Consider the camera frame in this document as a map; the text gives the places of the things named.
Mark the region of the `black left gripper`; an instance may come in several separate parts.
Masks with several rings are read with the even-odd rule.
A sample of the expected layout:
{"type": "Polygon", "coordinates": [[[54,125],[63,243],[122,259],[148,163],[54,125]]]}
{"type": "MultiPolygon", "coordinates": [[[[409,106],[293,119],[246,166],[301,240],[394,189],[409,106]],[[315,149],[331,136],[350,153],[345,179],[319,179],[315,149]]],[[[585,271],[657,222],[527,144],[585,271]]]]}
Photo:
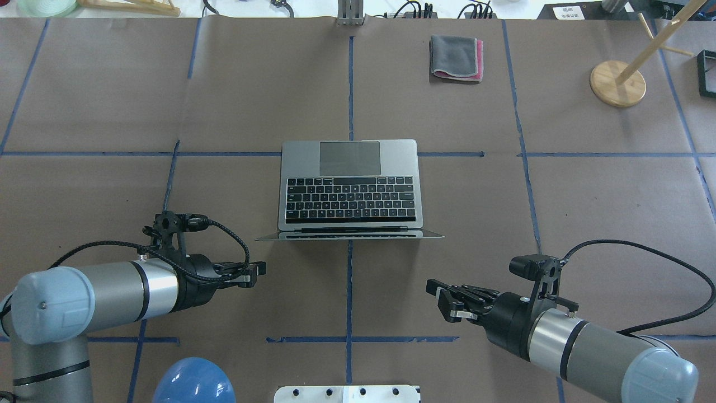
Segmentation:
{"type": "Polygon", "coordinates": [[[176,310],[202,306],[220,288],[232,286],[253,288],[258,276],[266,275],[266,262],[213,264],[202,254],[191,254],[182,265],[184,272],[177,272],[176,310]],[[233,280],[229,277],[239,275],[233,280]]]}

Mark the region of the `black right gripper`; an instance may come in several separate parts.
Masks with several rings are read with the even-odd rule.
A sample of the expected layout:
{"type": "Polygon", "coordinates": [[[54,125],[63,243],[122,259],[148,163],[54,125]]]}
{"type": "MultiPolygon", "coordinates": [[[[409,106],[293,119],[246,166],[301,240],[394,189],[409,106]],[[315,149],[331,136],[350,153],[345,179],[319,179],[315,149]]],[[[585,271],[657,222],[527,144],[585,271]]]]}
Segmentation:
{"type": "Polygon", "coordinates": [[[472,285],[448,285],[428,279],[426,292],[437,299],[445,321],[469,323],[485,329],[488,341],[529,362],[529,336],[539,314],[534,304],[511,292],[472,285]]]}

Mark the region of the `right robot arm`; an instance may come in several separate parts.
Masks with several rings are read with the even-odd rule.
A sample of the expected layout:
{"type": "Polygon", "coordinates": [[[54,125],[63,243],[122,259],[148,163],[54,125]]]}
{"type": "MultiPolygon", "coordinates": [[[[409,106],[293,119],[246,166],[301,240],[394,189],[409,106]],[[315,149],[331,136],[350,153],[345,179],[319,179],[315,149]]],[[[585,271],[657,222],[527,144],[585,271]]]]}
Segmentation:
{"type": "Polygon", "coordinates": [[[577,318],[575,302],[535,292],[523,297],[430,279],[445,321],[466,320],[488,340],[608,402],[692,402],[693,363],[647,337],[624,336],[577,318]]]}

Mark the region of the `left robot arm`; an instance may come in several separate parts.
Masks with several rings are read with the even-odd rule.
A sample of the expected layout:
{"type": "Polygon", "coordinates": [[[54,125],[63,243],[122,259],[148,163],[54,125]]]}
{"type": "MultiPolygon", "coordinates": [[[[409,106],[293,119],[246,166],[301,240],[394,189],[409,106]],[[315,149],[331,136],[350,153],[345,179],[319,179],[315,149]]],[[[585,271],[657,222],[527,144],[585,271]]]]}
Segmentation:
{"type": "Polygon", "coordinates": [[[253,287],[265,262],[212,263],[187,255],[29,273],[2,301],[13,390],[3,402],[92,402],[90,332],[202,306],[215,291],[253,287]]]}

